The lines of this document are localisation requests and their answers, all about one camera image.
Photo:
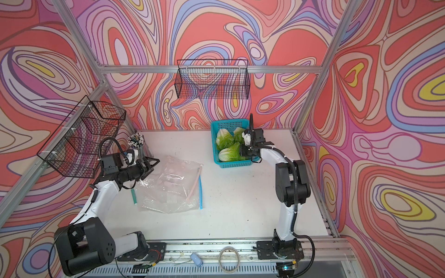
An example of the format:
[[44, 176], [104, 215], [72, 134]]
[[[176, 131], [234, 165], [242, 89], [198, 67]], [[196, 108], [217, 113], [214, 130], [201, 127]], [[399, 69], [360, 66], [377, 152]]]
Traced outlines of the chinese cabbage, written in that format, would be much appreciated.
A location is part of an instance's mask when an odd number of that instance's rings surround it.
[[220, 129], [217, 132], [215, 142], [218, 151], [229, 148], [235, 143], [233, 135], [227, 129]]
[[234, 130], [234, 141], [240, 143], [241, 145], [245, 144], [244, 138], [243, 138], [243, 132], [245, 131], [242, 127], [237, 127]]

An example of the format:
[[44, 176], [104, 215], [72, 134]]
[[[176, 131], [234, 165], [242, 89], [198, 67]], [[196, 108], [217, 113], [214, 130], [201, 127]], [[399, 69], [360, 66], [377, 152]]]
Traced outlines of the clear zip-top bag blue seal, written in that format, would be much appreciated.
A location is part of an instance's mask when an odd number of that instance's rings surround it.
[[170, 192], [155, 189], [154, 178], [155, 174], [136, 183], [135, 191], [137, 195], [137, 205], [141, 209], [164, 214], [176, 214], [203, 209], [202, 190], [199, 180], [198, 188], [192, 199], [189, 202], [184, 202], [184, 199], [171, 194]]

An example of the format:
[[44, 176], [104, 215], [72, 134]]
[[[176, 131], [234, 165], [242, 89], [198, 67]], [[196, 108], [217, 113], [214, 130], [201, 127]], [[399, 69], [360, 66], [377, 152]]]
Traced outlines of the small clear bag pink seal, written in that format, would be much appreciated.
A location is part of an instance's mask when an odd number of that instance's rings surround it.
[[184, 202], [189, 202], [198, 188], [203, 164], [167, 155], [162, 157], [158, 166], [155, 170], [154, 188], [170, 192], [184, 199]]

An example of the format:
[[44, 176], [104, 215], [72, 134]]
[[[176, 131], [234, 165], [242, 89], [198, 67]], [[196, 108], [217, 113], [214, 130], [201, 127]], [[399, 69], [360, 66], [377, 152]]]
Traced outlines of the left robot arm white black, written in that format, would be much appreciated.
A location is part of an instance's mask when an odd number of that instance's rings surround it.
[[159, 159], [137, 158], [137, 151], [100, 158], [100, 174], [94, 181], [92, 194], [79, 214], [67, 227], [54, 234], [54, 245], [62, 270], [74, 276], [113, 262], [124, 256], [143, 258], [149, 252], [142, 232], [136, 231], [113, 237], [103, 224], [114, 199], [125, 189], [127, 182], [142, 181], [154, 171]]

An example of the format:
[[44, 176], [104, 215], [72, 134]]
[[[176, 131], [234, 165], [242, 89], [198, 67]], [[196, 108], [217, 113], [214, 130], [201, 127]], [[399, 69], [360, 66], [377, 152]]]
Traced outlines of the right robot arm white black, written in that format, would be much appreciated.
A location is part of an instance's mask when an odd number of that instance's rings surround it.
[[259, 256], [271, 254], [279, 259], [304, 258], [301, 247], [301, 235], [296, 235], [294, 228], [299, 208], [311, 195], [306, 165], [302, 160], [293, 161], [264, 137], [263, 129], [250, 127], [242, 132], [244, 143], [241, 156], [249, 159], [259, 158], [275, 168], [275, 193], [281, 208], [278, 226], [274, 229], [271, 247], [256, 247]]

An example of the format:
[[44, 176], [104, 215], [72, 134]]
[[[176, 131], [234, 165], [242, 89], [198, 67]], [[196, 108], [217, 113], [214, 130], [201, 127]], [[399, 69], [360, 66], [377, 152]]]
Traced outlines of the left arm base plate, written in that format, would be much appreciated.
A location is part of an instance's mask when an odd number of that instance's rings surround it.
[[141, 254], [131, 257], [129, 255], [122, 255], [117, 258], [118, 262], [156, 262], [159, 263], [164, 260], [166, 254], [165, 242], [149, 242], [147, 243], [148, 250]]

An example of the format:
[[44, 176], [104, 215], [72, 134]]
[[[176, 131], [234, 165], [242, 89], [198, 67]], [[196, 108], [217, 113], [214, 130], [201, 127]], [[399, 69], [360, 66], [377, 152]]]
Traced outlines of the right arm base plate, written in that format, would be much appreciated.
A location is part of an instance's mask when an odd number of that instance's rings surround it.
[[301, 243], [297, 240], [290, 241], [258, 241], [253, 250], [257, 252], [258, 259], [295, 260], [304, 259]]

